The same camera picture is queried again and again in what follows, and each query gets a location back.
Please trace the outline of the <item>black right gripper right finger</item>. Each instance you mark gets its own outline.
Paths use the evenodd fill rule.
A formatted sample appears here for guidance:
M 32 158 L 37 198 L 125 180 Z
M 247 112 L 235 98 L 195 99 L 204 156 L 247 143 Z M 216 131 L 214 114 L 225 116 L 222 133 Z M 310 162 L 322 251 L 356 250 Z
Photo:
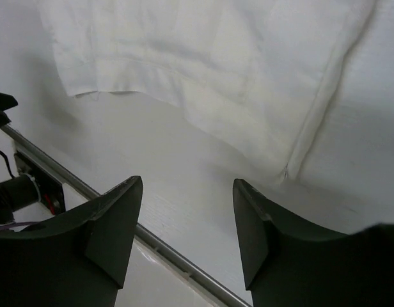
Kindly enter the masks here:
M 242 179 L 233 183 L 233 208 L 254 306 L 394 306 L 394 224 L 336 232 Z

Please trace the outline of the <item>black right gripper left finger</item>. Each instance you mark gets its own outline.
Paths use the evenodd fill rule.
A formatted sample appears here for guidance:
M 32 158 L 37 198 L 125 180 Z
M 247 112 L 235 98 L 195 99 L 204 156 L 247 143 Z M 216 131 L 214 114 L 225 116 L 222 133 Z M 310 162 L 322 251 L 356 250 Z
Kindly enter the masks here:
M 113 306 L 141 207 L 133 176 L 107 193 L 14 232 L 0 231 L 0 306 Z

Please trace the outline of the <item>white pleated skirt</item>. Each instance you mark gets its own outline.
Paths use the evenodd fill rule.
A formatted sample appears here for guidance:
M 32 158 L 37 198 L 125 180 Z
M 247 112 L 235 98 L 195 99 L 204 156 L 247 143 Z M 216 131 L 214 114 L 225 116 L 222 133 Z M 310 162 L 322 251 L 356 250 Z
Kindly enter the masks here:
M 37 1 L 51 151 L 226 229 L 244 178 L 319 224 L 394 223 L 394 1 Z

